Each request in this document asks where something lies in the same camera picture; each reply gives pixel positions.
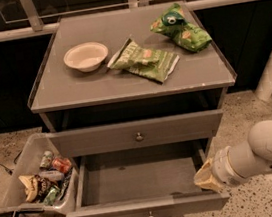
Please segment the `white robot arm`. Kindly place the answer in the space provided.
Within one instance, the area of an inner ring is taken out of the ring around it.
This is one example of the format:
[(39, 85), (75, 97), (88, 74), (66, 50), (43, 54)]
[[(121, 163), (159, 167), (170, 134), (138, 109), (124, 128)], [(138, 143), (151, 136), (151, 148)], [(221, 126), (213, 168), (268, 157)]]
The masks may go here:
[(193, 177), (203, 189), (244, 184), (257, 175), (272, 174), (272, 120), (255, 123), (238, 144), (226, 145), (208, 157)]

